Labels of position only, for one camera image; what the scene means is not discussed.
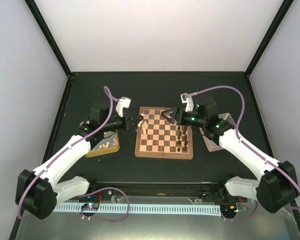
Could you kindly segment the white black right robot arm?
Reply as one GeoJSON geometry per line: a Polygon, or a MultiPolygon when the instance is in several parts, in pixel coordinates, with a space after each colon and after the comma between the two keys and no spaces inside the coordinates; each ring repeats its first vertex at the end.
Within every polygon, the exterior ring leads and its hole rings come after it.
{"type": "Polygon", "coordinates": [[[256,178],[229,178],[217,189],[220,200],[244,197],[257,201],[269,213],[276,213],[300,196],[295,167],[288,161],[279,162],[247,141],[235,125],[219,117],[211,96],[194,101],[182,94],[181,101],[186,104],[184,108],[169,108],[161,116],[171,124],[200,128],[207,139],[234,155],[256,178]]]}

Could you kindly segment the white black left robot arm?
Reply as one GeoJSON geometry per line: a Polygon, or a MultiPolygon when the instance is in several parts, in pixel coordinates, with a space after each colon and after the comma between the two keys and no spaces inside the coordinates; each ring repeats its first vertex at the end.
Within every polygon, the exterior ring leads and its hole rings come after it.
{"type": "Polygon", "coordinates": [[[55,207],[73,197],[93,199],[98,192],[96,185],[76,176],[60,182],[62,176],[104,138],[106,132],[129,131],[142,120],[142,114],[124,112],[131,100],[122,97],[109,107],[95,103],[79,131],[48,161],[32,171],[23,170],[17,178],[15,203],[40,220],[47,218],[55,207]]]}

